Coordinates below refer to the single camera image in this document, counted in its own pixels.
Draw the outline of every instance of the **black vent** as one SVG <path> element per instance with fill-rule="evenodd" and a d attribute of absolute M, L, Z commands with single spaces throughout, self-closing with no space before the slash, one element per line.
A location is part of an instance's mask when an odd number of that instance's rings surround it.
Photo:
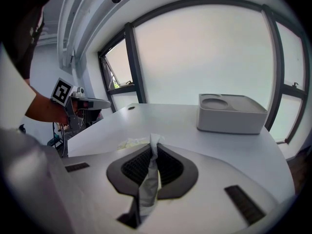
<path fill-rule="evenodd" d="M 182 163 L 160 148 L 156 162 L 162 187 L 176 180 L 183 172 Z"/>
<path fill-rule="evenodd" d="M 224 190 L 249 225 L 256 223 L 265 216 L 259 207 L 238 185 L 224 188 Z"/>
<path fill-rule="evenodd" d="M 122 165 L 122 173 L 136 184 L 141 185 L 148 173 L 151 157 L 151 149 L 142 152 Z"/>
<path fill-rule="evenodd" d="M 70 166 L 65 166 L 67 172 L 74 172 L 83 168 L 89 167 L 89 165 L 87 163 L 79 163 L 79 164 L 75 164 L 75 165 L 70 165 Z"/>

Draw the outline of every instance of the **forearm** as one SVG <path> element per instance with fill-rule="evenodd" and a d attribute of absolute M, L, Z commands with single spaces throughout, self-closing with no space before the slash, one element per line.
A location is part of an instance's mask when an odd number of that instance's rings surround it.
<path fill-rule="evenodd" d="M 35 89 L 33 90 L 36 93 L 36 97 L 29 106 L 26 116 L 38 121 L 67 124 L 67 115 L 64 108 L 59 104 L 53 103 L 49 98 L 42 96 Z"/>

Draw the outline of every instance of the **frosted window pane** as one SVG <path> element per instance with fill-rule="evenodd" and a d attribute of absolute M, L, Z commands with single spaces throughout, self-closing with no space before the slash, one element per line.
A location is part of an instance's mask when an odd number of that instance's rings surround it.
<path fill-rule="evenodd" d="M 283 25 L 277 23 L 281 35 L 284 60 L 285 60 L 285 81 L 287 85 L 297 82 L 298 89 L 303 90 L 304 86 L 304 59 L 301 39 Z"/>
<path fill-rule="evenodd" d="M 132 81 L 125 39 L 106 54 L 106 60 L 120 84 Z"/>
<path fill-rule="evenodd" d="M 273 48 L 260 12 L 182 8 L 135 28 L 150 103 L 198 104 L 198 94 L 246 95 L 268 108 Z"/>
<path fill-rule="evenodd" d="M 138 103 L 137 100 L 137 93 L 136 92 L 129 92 L 123 94 L 112 95 L 114 105 L 116 111 L 122 109 L 125 106 L 128 106 L 132 103 Z"/>
<path fill-rule="evenodd" d="M 300 98 L 282 96 L 274 124 L 270 130 L 270 134 L 276 141 L 284 141 L 288 137 L 297 119 L 300 106 Z"/>

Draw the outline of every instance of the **wooden floor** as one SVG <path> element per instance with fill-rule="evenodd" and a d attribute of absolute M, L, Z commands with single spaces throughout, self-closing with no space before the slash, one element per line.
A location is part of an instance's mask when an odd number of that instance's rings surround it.
<path fill-rule="evenodd" d="M 287 162 L 292 173 L 295 192 L 298 194 L 304 185 L 307 176 L 312 172 L 312 155 L 308 155 L 308 148 L 302 150 L 292 160 Z"/>

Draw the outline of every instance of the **white table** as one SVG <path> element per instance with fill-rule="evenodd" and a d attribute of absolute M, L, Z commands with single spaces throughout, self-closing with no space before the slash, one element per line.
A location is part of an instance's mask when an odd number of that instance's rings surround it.
<path fill-rule="evenodd" d="M 286 160 L 263 128 L 259 135 L 227 135 L 196 128 L 197 106 L 131 104 L 87 128 L 68 141 L 68 155 L 100 154 L 117 149 L 128 138 L 164 137 L 161 141 L 196 153 L 221 159 L 270 192 L 277 202 L 294 195 Z"/>

